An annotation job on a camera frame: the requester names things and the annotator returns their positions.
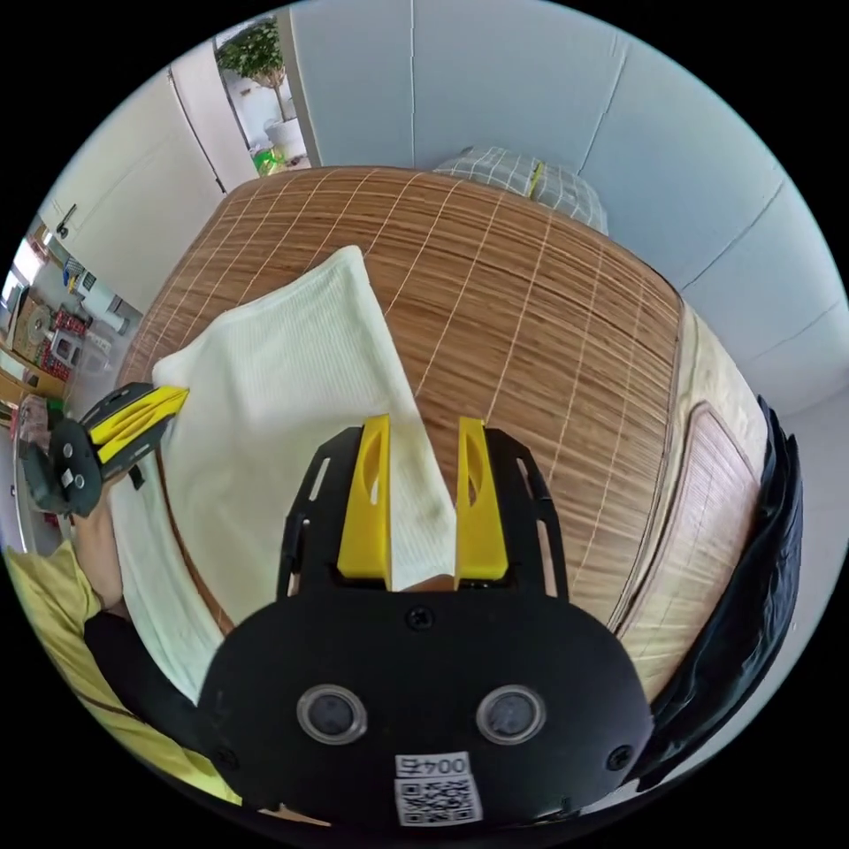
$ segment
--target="sticker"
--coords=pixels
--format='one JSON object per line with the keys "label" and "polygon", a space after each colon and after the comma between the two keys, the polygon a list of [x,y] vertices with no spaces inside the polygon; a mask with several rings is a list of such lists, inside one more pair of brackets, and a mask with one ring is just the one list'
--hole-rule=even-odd
{"label": "sticker", "polygon": [[432,828],[480,822],[468,752],[395,756],[395,806],[401,825]]}

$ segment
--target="potted plant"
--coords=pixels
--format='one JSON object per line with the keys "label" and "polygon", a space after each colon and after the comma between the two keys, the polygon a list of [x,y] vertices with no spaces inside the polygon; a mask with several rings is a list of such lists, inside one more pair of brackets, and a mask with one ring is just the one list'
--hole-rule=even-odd
{"label": "potted plant", "polygon": [[222,45],[217,52],[218,67],[253,80],[263,88],[270,88],[280,109],[280,120],[265,124],[265,133],[272,145],[285,159],[302,154],[303,138],[297,119],[286,120],[286,109],[280,87],[286,79],[286,65],[280,53],[276,19],[266,20],[243,29]]}

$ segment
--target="white door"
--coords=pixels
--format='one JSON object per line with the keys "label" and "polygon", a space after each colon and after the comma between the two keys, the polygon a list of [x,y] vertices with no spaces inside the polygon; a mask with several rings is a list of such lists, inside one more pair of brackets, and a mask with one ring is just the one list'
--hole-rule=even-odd
{"label": "white door", "polygon": [[223,197],[162,72],[97,129],[41,215],[53,232],[66,218],[66,249],[144,313]]}

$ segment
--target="camera lens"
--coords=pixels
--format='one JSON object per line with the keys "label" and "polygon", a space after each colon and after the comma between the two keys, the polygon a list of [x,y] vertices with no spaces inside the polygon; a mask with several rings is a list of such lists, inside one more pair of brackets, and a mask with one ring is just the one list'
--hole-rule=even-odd
{"label": "camera lens", "polygon": [[514,746],[530,739],[545,719],[542,699],[521,685],[493,690],[481,701],[477,713],[481,734],[502,746]]}
{"label": "camera lens", "polygon": [[360,738],[366,730],[363,703],[345,687],[312,687],[298,700],[298,723],[319,743],[342,746]]}

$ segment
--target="white towel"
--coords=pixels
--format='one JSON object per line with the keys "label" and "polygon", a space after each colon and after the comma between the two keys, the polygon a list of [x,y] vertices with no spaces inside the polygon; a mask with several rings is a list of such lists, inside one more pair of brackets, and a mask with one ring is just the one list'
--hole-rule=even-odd
{"label": "white towel", "polygon": [[[168,495],[193,563],[236,624],[274,599],[283,526],[312,456],[373,415],[392,425],[393,589],[453,574],[453,500],[359,248],[219,316],[153,380],[190,390],[162,444]],[[143,471],[156,477],[155,463]],[[157,484],[113,490],[126,604],[160,668],[196,700],[220,637]]]}

